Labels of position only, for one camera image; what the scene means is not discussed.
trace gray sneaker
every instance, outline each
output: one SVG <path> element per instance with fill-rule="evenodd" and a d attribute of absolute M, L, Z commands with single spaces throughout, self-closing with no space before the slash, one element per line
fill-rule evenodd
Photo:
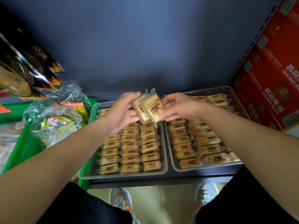
<path fill-rule="evenodd" d="M 132 197 L 128 188 L 111 188 L 109 192 L 109 204 L 131 213 L 133 224 L 140 224 L 132 206 Z"/>
<path fill-rule="evenodd" d="M 198 211 L 219 194 L 215 183 L 201 183 L 195 189 L 194 209 L 189 224 L 195 222 Z"/>

